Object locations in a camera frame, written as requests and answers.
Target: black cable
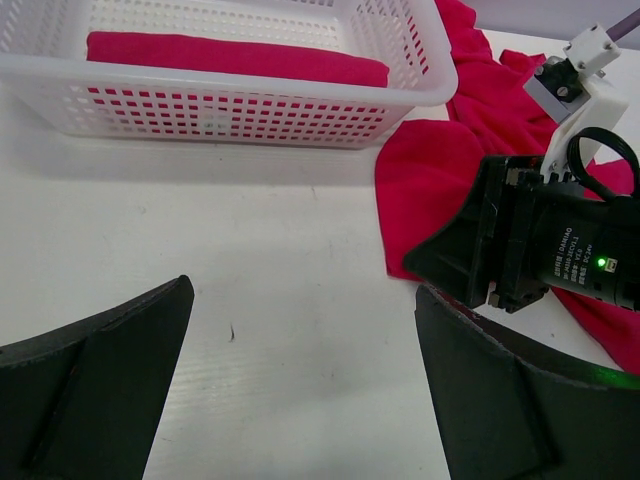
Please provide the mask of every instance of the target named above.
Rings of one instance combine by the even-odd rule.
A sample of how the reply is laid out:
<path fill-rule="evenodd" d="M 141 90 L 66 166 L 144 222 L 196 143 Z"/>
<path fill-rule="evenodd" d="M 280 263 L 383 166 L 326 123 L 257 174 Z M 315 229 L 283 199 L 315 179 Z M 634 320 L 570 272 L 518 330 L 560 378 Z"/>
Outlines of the black cable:
<path fill-rule="evenodd" d="M 640 162 L 638 162 L 638 157 L 627 142 L 615 133 L 605 130 L 604 128 L 585 128 L 569 142 L 569 146 L 567 148 L 569 169 L 580 185 L 591 190 L 606 202 L 613 200 L 617 196 L 616 193 L 589 175 L 587 170 L 584 168 L 584 164 L 582 163 L 582 154 L 580 152 L 580 140 L 583 138 L 594 140 L 609 147 L 629 164 L 631 171 L 633 172 L 634 182 L 633 193 L 631 196 L 633 198 L 640 198 Z"/>

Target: label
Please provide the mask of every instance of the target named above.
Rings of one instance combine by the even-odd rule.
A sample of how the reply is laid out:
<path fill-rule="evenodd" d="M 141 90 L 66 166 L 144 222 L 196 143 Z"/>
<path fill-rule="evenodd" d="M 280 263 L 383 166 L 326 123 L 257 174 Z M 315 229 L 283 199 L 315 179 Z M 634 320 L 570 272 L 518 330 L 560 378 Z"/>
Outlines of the label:
<path fill-rule="evenodd" d="M 562 280 L 584 285 L 592 255 L 593 245 L 582 245 L 580 235 L 568 227 L 556 251 L 553 274 Z"/>

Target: red cloth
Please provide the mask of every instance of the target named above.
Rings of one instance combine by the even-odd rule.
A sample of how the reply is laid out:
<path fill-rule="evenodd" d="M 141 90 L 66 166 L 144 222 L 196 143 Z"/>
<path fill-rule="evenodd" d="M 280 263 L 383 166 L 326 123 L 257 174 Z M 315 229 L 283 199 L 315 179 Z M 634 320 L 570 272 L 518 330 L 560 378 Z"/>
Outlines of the red cloth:
<path fill-rule="evenodd" d="M 87 60 L 93 62 L 368 87 L 388 85 L 389 68 L 383 63 L 315 48 L 119 32 L 92 32 L 87 44 Z"/>
<path fill-rule="evenodd" d="M 505 51 L 495 62 L 486 38 L 474 29 L 475 12 L 458 0 L 437 3 L 460 77 L 448 105 L 452 121 L 403 123 L 376 166 L 387 269 L 414 280 L 402 268 L 403 257 L 458 212 L 482 158 L 544 154 L 556 128 L 523 90 L 543 57 Z M 592 164 L 590 172 L 620 193 L 631 192 L 625 162 Z M 640 315 L 566 291 L 556 294 L 622 368 L 640 374 Z"/>

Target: robotic arm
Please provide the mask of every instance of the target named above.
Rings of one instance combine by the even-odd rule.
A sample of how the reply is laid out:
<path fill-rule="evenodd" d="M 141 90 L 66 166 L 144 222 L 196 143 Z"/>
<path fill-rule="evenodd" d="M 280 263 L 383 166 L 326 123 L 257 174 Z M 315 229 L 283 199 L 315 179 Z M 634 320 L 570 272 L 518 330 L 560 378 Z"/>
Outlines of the robotic arm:
<path fill-rule="evenodd" d="M 559 124 L 546 155 L 485 158 L 460 213 L 407 255 L 407 270 L 471 308 L 488 297 L 515 312 L 554 286 L 640 311 L 640 164 L 611 132 L 629 103 L 603 71 L 638 26 L 640 9 L 595 25 L 536 70 L 525 89 Z M 587 173 L 601 145 L 631 166 L 631 196 Z"/>

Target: white surface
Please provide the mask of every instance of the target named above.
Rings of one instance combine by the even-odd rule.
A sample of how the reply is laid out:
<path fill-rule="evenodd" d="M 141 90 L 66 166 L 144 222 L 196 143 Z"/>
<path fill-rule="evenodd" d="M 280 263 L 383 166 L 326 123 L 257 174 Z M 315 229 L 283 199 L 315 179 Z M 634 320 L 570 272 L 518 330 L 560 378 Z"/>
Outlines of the white surface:
<path fill-rule="evenodd" d="M 639 65 L 610 68 L 634 100 Z M 639 119 L 619 130 L 640 150 Z M 147 479 L 448 478 L 416 286 L 385 276 L 375 157 L 67 138 L 1 91 L 0 345 L 186 273 L 197 298 Z M 483 312 L 612 365 L 553 297 Z"/>
<path fill-rule="evenodd" d="M 383 62 L 390 88 L 86 62 L 91 31 L 333 50 Z M 364 148 L 453 96 L 450 51 L 433 0 L 0 2 L 0 80 L 74 135 Z"/>

